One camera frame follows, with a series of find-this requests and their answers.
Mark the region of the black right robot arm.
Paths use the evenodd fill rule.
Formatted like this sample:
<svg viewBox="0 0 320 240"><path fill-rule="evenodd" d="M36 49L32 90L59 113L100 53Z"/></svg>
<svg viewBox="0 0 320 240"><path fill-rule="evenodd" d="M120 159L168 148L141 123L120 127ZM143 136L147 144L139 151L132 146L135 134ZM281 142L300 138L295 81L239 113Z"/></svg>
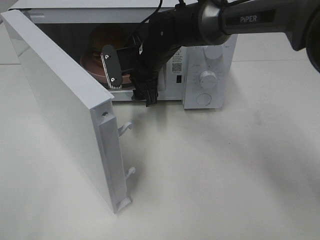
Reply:
<svg viewBox="0 0 320 240"><path fill-rule="evenodd" d="M317 0L180 1L173 9L157 8L143 22L145 39L134 30L124 48L105 45L101 52L107 85L122 87L123 74L134 86L133 96L147 106L158 101L158 74L181 47L217 46L236 34L284 33L295 51L305 49L320 68L320 3Z"/></svg>

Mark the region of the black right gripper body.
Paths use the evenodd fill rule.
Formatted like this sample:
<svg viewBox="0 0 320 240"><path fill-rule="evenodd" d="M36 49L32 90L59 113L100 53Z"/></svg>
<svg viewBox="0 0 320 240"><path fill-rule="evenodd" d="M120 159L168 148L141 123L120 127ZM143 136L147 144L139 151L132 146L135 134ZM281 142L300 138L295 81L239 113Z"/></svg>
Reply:
<svg viewBox="0 0 320 240"><path fill-rule="evenodd" d="M116 52L122 75L130 75L131 81L132 75L139 78L156 75L159 79L159 71L165 64L165 48L162 45L142 43L118 49Z"/></svg>

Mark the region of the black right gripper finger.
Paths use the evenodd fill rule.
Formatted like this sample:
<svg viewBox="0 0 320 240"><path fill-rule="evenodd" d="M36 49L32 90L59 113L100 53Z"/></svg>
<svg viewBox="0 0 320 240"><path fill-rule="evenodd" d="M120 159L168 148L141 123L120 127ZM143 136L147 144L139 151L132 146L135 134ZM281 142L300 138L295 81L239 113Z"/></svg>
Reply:
<svg viewBox="0 0 320 240"><path fill-rule="evenodd" d="M134 85L133 100L145 101L145 106L150 107L158 102L158 76L138 77L131 75Z"/></svg>
<svg viewBox="0 0 320 240"><path fill-rule="evenodd" d="M117 50L112 45L105 45L101 51L101 62L108 87L118 90L122 87L123 77Z"/></svg>

